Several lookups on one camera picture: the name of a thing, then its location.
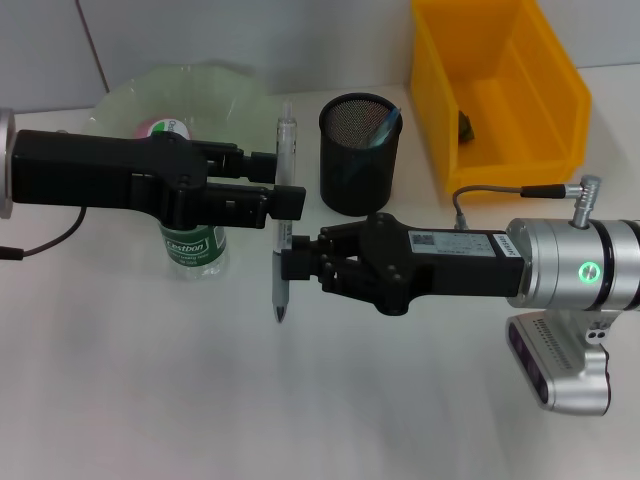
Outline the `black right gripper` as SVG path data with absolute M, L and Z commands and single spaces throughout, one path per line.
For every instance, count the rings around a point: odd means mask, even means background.
M 282 276 L 314 276 L 325 293 L 371 300 L 380 313 L 399 316 L 421 296 L 516 296 L 525 261 L 506 241 L 503 231 L 418 229 L 377 214 L 321 227 L 315 239 L 295 235 Z M 359 255 L 362 262 L 348 258 Z

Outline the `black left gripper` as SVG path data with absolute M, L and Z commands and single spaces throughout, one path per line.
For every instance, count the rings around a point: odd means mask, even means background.
M 12 151 L 12 200 L 132 210 L 170 229 L 206 224 L 207 161 L 168 132 L 120 139 L 21 130 Z

